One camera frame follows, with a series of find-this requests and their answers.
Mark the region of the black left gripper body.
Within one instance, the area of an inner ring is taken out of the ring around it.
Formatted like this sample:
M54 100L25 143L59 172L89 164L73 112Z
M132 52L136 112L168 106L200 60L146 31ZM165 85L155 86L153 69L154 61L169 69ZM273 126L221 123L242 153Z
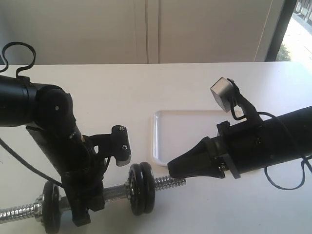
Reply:
M60 175L68 200L81 197L89 202L90 191L103 187L106 169L90 136L80 132L75 119L34 121L26 129Z

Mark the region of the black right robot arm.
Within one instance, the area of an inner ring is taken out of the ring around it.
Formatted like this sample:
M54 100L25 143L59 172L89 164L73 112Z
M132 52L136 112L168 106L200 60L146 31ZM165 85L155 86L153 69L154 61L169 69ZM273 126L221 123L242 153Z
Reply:
M224 178L229 170L241 174L312 154L312 109L306 107L261 123L247 120L217 126L218 135L204 137L195 147L168 162L172 178Z

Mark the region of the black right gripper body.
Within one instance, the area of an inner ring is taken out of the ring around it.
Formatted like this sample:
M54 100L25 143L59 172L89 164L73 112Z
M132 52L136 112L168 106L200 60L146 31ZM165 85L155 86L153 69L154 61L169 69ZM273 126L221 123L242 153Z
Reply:
M237 179L241 174L266 167L264 121L244 121L217 125L218 135L207 138L207 176L224 178L230 171Z

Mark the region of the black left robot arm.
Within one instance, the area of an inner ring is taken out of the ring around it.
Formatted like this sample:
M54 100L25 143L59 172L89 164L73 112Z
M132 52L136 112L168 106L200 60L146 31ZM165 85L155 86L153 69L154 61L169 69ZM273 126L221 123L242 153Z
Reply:
M59 230L56 203L60 188L65 190L73 223L89 224L89 211L104 208L102 179L107 164L95 151L94 137L78 129L71 95L56 85L32 83L27 77L1 76L0 124L24 125L60 175L60 182L47 179L44 185L45 229Z

